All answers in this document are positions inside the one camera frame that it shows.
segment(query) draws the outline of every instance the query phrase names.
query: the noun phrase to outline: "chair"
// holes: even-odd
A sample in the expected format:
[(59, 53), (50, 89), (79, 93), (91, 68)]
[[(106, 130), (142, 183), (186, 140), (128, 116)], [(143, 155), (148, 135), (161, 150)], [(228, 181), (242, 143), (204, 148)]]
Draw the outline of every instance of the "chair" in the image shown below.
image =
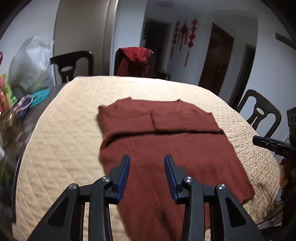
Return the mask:
[[(92, 55), (92, 52), (77, 51), (77, 52), (58, 55), (50, 58), (50, 63), (58, 65), (59, 74), (62, 77), (62, 83), (67, 83), (67, 76), (68, 76), (68, 81), (73, 80), (74, 78), (73, 74), (76, 69), (76, 62), (81, 58), (88, 59), (89, 76), (93, 76), (94, 75), (94, 57)], [(70, 70), (63, 71), (62, 69), (67, 66), (70, 66), (72, 68)]]
[[(281, 122), (281, 113), (278, 110), (278, 108), (276, 108), (274, 104), (272, 104), (268, 99), (266, 99), (263, 95), (261, 95), (260, 93), (252, 89), (247, 90), (246, 94), (242, 98), (242, 101), (237, 107), (238, 113), (242, 110), (243, 106), (245, 105), (247, 99), (250, 96), (253, 96), (256, 98), (256, 104), (254, 106), (253, 114), (247, 120), (247, 122), (250, 125), (254, 122), (252, 125), (254, 130), (257, 129), (259, 122), (262, 121), (268, 114), (272, 113), (276, 117), (276, 121), (274, 122), (270, 130), (265, 135), (265, 137), (270, 138)], [(261, 109), (264, 114), (259, 113), (257, 108)]]
[[(120, 66), (121, 60), (124, 57), (124, 53), (121, 49), (118, 49), (115, 54), (115, 62), (114, 62), (114, 75), (116, 76), (117, 70)], [(151, 57), (149, 59), (149, 69), (147, 73), (147, 78), (152, 78), (153, 69), (154, 69), (154, 62), (155, 62), (155, 54), (151, 51)]]

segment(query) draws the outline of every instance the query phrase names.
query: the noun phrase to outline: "teal cloth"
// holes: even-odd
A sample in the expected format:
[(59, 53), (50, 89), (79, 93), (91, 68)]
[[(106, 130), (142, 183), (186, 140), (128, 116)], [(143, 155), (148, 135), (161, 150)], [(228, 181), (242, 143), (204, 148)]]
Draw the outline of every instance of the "teal cloth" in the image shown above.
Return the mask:
[(30, 108), (38, 105), (41, 101), (46, 99), (46, 97), (49, 95), (50, 91), (51, 91), (51, 88), (43, 89), (43, 90), (39, 90), (39, 91), (34, 92), (32, 94), (33, 101), (32, 101), (32, 104), (31, 104)]

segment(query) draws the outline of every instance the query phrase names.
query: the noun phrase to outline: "red cloth on chair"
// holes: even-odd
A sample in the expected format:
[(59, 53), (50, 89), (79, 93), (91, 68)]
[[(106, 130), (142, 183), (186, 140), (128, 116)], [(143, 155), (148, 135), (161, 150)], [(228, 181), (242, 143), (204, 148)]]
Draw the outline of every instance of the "red cloth on chair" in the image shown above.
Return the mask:
[(124, 57), (117, 70), (117, 76), (147, 77), (151, 50), (142, 47), (120, 48)]
[[(119, 212), (132, 241), (179, 241), (184, 205), (171, 199), (164, 157), (209, 186), (224, 183), (242, 203), (255, 191), (233, 146), (212, 113), (181, 100), (156, 102), (117, 100), (99, 106), (104, 139), (100, 148), (105, 173), (131, 158), (131, 168)], [(210, 225), (205, 208), (205, 227)]]

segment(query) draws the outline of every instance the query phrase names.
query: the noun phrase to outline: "black cable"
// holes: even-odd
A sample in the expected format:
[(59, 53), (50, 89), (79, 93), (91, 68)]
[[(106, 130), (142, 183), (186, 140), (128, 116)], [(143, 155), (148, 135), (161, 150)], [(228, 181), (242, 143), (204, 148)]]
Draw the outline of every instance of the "black cable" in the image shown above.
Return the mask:
[(264, 223), (264, 222), (266, 222), (266, 221), (268, 221), (268, 220), (273, 219), (276, 215), (278, 215), (283, 210), (283, 208), (284, 208), (284, 205), (283, 205), (283, 207), (277, 213), (273, 214), (271, 217), (269, 217), (269, 218), (263, 220), (262, 222), (258, 223), (257, 226), (260, 225), (260, 224), (262, 224), (262, 223)]

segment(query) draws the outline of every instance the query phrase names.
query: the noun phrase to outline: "silver bolt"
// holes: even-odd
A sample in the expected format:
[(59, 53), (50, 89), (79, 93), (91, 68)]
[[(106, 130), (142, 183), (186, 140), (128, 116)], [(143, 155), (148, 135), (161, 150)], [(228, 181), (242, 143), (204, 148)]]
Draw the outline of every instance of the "silver bolt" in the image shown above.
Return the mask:
[(226, 188), (226, 186), (222, 183), (218, 184), (217, 187), (220, 189), (220, 190), (224, 190)]
[(68, 188), (71, 189), (71, 190), (76, 189), (76, 187), (77, 187), (77, 184), (76, 184), (76, 183), (71, 183), (71, 184), (68, 186)]
[(193, 182), (193, 178), (190, 177), (190, 176), (184, 177), (183, 180), (184, 180), (185, 182), (187, 182), (187, 183), (191, 183), (191, 182)]
[(102, 177), (102, 181), (105, 182), (105, 183), (109, 182), (110, 180), (111, 180), (111, 178), (108, 177), (108, 176)]

